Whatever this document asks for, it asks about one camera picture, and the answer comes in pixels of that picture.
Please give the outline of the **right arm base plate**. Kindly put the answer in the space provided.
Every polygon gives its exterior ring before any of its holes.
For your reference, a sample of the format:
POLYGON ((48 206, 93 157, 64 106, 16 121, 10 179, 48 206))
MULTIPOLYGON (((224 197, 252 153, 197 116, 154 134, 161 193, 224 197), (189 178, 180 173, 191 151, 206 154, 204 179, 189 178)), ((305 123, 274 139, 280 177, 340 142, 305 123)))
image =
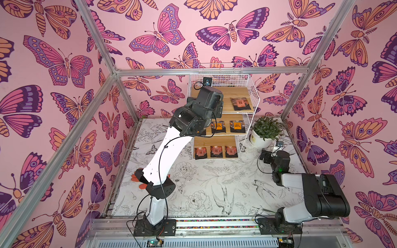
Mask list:
POLYGON ((261 235, 302 234, 299 224, 277 223, 274 218, 259 217, 255 219, 261 235))

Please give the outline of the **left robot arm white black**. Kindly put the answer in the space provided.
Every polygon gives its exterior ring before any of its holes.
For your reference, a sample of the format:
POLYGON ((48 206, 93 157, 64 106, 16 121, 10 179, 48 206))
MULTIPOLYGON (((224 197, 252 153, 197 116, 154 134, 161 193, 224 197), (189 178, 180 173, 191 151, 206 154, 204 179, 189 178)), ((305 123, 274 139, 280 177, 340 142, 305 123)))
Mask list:
POLYGON ((175 190, 169 171, 183 148, 196 136, 218 120, 223 111, 222 91, 203 86, 197 97, 189 97, 187 104, 172 116, 166 135, 150 163, 134 172, 139 182, 146 185, 152 197, 146 222, 155 228, 165 223, 167 197, 175 190))

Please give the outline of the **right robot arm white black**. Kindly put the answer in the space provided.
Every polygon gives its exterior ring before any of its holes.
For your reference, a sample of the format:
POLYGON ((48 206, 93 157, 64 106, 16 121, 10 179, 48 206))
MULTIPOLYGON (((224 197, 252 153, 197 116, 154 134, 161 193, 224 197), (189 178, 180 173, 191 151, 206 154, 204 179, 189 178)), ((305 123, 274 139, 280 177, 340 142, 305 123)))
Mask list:
POLYGON ((349 216, 350 205, 334 175, 290 173, 290 154, 284 150, 278 150, 275 155, 262 150, 259 159, 270 165, 277 186, 303 191, 303 202, 277 210, 275 226, 349 216))

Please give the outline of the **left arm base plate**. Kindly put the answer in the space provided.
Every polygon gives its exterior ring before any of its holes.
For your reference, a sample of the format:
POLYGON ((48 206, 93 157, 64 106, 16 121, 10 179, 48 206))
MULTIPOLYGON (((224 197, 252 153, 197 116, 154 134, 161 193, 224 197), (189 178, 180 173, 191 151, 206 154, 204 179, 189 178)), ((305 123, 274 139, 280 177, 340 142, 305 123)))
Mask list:
POLYGON ((176 220, 167 219, 162 220, 156 225, 152 225, 149 220, 137 220, 133 235, 135 237, 149 237, 149 236, 175 236, 176 220))

